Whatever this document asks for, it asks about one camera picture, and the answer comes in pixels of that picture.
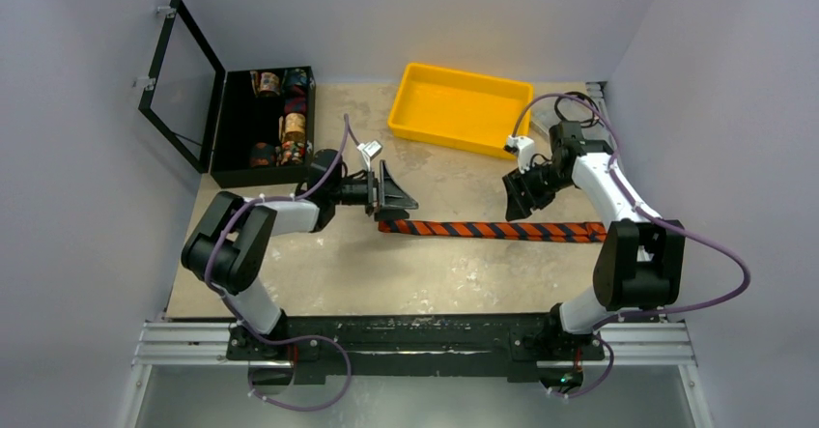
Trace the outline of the orange navy striped tie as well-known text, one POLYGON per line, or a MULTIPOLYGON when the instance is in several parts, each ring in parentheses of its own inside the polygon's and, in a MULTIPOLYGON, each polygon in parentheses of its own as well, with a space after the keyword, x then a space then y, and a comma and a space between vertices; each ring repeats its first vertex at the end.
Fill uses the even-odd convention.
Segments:
POLYGON ((435 222, 381 221, 382 233, 546 243, 602 243, 607 229, 600 222, 435 222))

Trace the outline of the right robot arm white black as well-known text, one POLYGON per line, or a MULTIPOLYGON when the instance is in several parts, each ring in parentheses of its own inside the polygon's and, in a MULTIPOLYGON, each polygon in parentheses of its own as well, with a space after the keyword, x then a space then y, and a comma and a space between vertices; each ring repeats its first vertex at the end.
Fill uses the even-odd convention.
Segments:
POLYGON ((632 194, 613 161, 612 147, 602 139, 587 139, 578 125, 561 122, 549 130, 551 156, 538 163, 536 145, 526 136, 510 136, 504 149, 517 167, 502 179, 505 217, 522 220, 544 209, 556 193, 574 186, 591 202, 606 230, 592 272, 592 285, 558 307, 560 321, 545 327, 542 343, 554 357, 565 357, 586 334, 619 311, 654 311, 677 301, 685 239, 652 222, 656 212, 645 209, 632 194))

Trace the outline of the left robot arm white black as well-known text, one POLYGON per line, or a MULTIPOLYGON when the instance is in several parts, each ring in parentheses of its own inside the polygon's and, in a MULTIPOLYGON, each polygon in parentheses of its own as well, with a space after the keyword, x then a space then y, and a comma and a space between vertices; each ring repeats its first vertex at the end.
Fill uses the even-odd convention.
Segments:
POLYGON ((376 222, 405 220, 419 206, 385 161, 377 170, 365 168, 355 176, 344 170, 340 153, 324 149, 314 155, 292 196, 247 199, 220 191, 184 244, 182 266, 252 330, 250 346, 262 358, 278 358, 288 346, 288 333, 280 326, 286 314, 259 277, 271 238, 320 232, 339 205, 360 206, 376 222))

